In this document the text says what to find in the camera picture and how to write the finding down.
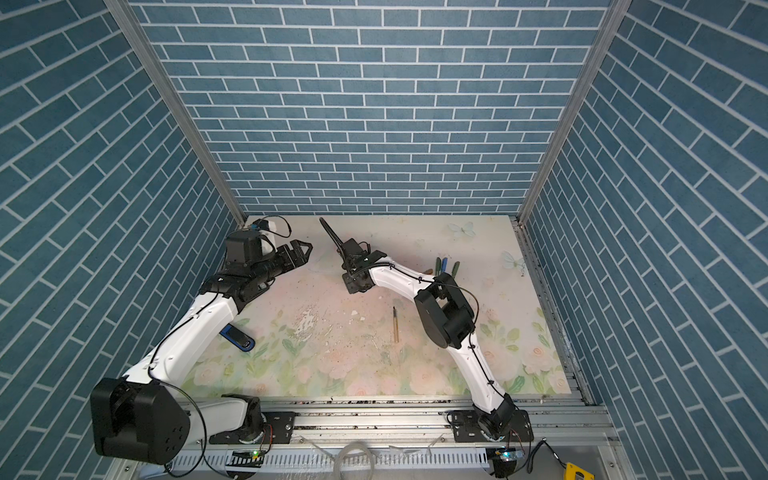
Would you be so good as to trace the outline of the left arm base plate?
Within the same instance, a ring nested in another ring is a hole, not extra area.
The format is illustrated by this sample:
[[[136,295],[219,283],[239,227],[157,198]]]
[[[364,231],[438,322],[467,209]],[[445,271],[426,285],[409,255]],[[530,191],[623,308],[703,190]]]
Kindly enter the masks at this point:
[[[257,417],[246,417],[243,426],[212,435],[213,445],[269,446],[289,444],[293,435],[294,412],[266,412]]]

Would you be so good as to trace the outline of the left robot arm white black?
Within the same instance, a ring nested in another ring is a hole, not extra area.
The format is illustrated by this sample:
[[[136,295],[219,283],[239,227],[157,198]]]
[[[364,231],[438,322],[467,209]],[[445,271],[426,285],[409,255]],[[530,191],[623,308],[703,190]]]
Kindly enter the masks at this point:
[[[215,337],[241,352],[254,348],[254,339],[233,326],[235,317],[278,276],[305,265],[313,247],[300,240],[275,246],[257,230],[235,231],[225,246],[221,269],[203,283],[171,331],[125,374],[94,387],[90,408],[97,454],[165,465],[195,442],[262,440],[265,419],[258,398],[226,395],[199,402],[181,385]]]

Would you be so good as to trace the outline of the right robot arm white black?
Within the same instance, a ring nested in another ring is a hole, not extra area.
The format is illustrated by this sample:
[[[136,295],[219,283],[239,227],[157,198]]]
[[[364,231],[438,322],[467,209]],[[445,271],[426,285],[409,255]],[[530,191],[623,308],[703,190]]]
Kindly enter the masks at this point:
[[[453,277],[421,274],[372,254],[347,259],[342,268],[351,294],[378,286],[414,303],[428,338],[448,352],[469,387],[481,431],[491,440],[507,435],[517,407],[492,374],[476,335],[475,309]]]

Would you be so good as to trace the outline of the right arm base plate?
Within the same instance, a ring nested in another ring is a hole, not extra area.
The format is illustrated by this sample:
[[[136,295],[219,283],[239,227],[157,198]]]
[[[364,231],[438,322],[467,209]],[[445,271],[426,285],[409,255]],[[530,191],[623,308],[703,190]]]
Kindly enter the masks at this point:
[[[445,419],[457,443],[525,443],[534,439],[528,412],[521,409],[513,409],[501,416],[477,409],[452,410]]]

